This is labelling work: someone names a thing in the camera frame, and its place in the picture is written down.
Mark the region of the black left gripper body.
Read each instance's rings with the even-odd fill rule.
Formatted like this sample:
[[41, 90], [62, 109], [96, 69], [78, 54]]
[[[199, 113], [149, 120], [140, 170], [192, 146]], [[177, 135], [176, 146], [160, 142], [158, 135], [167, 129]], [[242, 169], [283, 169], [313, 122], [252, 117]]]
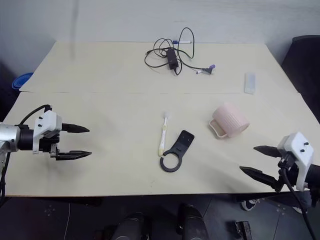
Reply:
[[57, 158], [59, 155], [58, 143], [60, 142], [60, 134], [55, 134], [51, 138], [42, 137], [39, 140], [39, 151], [49, 153], [51, 158]]

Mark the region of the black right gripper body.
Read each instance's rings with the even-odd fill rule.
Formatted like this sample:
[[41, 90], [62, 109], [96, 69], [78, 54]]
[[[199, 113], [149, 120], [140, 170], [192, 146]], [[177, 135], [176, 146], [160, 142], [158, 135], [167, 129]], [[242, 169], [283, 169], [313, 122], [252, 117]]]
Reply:
[[278, 163], [279, 177], [276, 181], [275, 191], [280, 192], [286, 185], [290, 192], [296, 185], [296, 159], [294, 156], [284, 156]]

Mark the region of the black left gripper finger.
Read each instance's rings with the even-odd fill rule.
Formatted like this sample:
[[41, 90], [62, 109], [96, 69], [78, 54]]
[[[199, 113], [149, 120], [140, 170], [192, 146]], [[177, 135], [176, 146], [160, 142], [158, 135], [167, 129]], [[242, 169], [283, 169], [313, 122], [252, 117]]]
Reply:
[[58, 152], [55, 156], [57, 161], [77, 160], [90, 156], [92, 153], [83, 150], [71, 150], [69, 152]]
[[68, 133], [87, 133], [90, 131], [84, 126], [70, 123], [62, 123], [61, 130]]

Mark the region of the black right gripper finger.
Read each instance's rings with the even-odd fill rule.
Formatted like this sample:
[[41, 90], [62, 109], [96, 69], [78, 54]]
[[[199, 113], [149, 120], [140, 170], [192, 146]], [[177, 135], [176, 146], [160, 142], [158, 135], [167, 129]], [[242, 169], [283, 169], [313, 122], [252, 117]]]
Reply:
[[239, 168], [250, 178], [272, 188], [275, 188], [278, 184], [278, 181], [274, 177], [263, 173], [261, 170], [247, 166], [240, 166]]
[[260, 145], [260, 146], [255, 146], [253, 149], [255, 151], [258, 151], [258, 152], [266, 155], [266, 156], [270, 156], [273, 158], [281, 158], [282, 157], [280, 151], [274, 146]]

